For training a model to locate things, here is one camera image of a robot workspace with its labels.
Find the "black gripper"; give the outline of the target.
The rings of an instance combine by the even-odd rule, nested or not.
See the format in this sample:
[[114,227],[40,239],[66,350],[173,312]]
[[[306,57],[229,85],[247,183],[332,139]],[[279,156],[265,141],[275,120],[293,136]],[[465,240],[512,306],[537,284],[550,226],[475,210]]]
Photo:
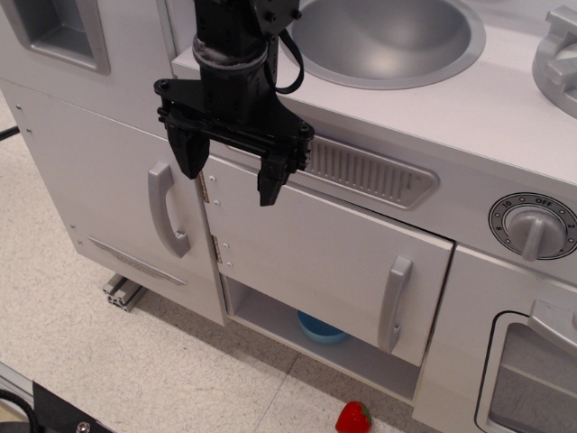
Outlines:
[[307,166],[313,127],[277,97],[268,61],[252,70],[201,69],[199,79],[161,78],[159,118],[184,175],[196,179],[209,155],[209,140],[224,139],[261,158],[260,206],[273,206],[289,176]]

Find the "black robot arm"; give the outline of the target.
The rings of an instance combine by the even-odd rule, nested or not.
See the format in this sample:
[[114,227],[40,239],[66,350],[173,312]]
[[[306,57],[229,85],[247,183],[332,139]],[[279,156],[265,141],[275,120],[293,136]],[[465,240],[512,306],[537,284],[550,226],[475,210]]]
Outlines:
[[200,78],[159,79],[159,119],[181,171],[194,179],[212,141],[260,157],[257,190],[263,207],[275,204],[290,174],[310,158],[312,125],[279,101],[304,76],[277,85],[279,46],[303,60],[288,27],[302,15],[297,1],[197,1],[192,52]]

